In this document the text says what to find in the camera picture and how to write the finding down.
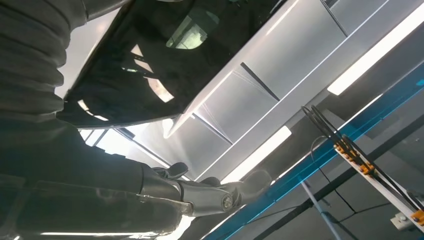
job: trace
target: fluorescent light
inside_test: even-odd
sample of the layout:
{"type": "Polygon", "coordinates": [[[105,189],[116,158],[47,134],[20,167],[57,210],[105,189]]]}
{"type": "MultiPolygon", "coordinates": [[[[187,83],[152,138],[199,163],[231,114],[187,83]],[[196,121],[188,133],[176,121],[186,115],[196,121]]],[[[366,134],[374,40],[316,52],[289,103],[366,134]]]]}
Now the fluorescent light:
{"type": "Polygon", "coordinates": [[[343,123],[337,130],[342,129],[346,124],[348,124],[352,119],[356,118],[360,113],[362,113],[365,109],[367,109],[371,104],[373,104],[375,101],[377,101],[381,96],[383,96],[383,93],[378,95],[376,98],[374,98],[372,101],[370,101],[367,105],[365,105],[361,110],[359,110],[355,115],[353,115],[349,120],[347,120],[345,123],[343,123]]]}
{"type": "Polygon", "coordinates": [[[287,126],[280,128],[274,135],[266,140],[260,147],[258,147],[249,157],[246,158],[240,165],[238,165],[232,172],[230,172],[222,181],[222,184],[239,181],[254,167],[256,167],[264,158],[266,158],[274,149],[283,143],[292,132],[287,126]]]}
{"type": "Polygon", "coordinates": [[[339,76],[327,90],[335,95],[341,94],[422,22],[424,22],[424,3],[359,58],[359,60],[339,76]]]}

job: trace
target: windshield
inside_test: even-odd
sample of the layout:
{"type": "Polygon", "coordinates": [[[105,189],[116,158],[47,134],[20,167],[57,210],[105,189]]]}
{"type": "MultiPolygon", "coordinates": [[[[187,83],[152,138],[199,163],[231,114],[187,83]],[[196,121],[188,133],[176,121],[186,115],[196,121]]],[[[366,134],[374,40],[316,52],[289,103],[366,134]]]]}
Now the windshield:
{"type": "Polygon", "coordinates": [[[77,127],[106,127],[182,113],[284,2],[133,1],[57,116],[77,127]]]}

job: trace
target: orange bracket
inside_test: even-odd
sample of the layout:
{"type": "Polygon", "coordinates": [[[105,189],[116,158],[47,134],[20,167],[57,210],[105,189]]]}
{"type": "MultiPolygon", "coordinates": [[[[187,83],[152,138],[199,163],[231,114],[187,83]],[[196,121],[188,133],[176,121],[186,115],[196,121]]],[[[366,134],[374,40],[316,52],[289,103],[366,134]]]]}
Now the orange bracket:
{"type": "Polygon", "coordinates": [[[360,167],[359,167],[359,171],[361,172],[361,173],[363,173],[364,175],[369,175],[371,172],[373,172],[374,171],[374,166],[373,165],[371,165],[371,164],[369,164],[369,163],[366,163],[366,165],[368,165],[368,167],[366,167],[364,164],[362,164],[360,167]]]}
{"type": "Polygon", "coordinates": [[[411,215],[411,218],[417,222],[419,225],[424,226],[424,211],[418,210],[411,215]]]}

